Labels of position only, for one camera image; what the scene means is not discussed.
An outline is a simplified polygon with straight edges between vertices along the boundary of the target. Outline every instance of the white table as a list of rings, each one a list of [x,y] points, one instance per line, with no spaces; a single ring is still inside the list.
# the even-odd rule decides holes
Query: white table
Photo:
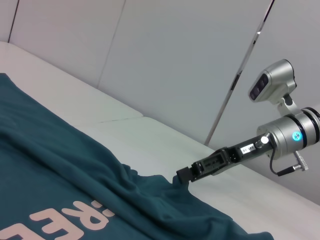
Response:
[[[176,171],[213,150],[148,117],[78,127],[142,176]],[[190,192],[231,216],[249,233],[267,231],[276,240],[319,240],[320,206],[238,165],[189,186]]]
[[[73,126],[143,115],[40,58],[0,42],[0,73]]]

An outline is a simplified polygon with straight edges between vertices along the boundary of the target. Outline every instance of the blue indicator light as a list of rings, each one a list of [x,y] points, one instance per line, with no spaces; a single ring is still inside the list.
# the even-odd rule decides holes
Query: blue indicator light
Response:
[[[302,134],[299,131],[295,131],[294,133],[292,133],[292,138],[295,141],[300,141],[302,139]]]

